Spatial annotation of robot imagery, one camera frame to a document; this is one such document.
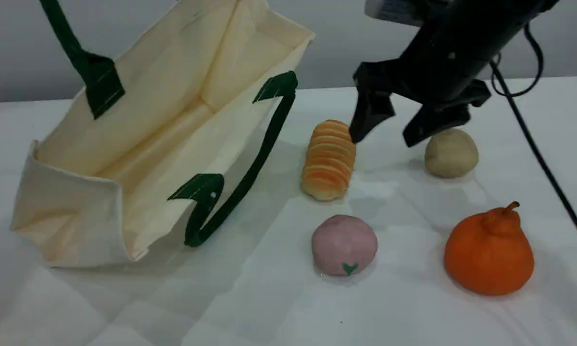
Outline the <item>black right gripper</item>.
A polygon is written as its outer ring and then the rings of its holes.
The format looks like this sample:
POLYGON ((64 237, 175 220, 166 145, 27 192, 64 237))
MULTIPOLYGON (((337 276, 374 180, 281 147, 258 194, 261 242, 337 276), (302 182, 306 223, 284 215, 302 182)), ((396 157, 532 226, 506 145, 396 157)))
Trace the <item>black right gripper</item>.
POLYGON ((491 96, 476 76, 500 48, 501 26, 493 20, 427 20, 400 57, 362 62, 357 68, 353 76, 357 104, 349 126, 352 142, 359 144, 377 125, 395 116, 392 94, 424 105, 403 130, 407 147, 465 125, 471 119, 466 104, 480 107, 491 96))

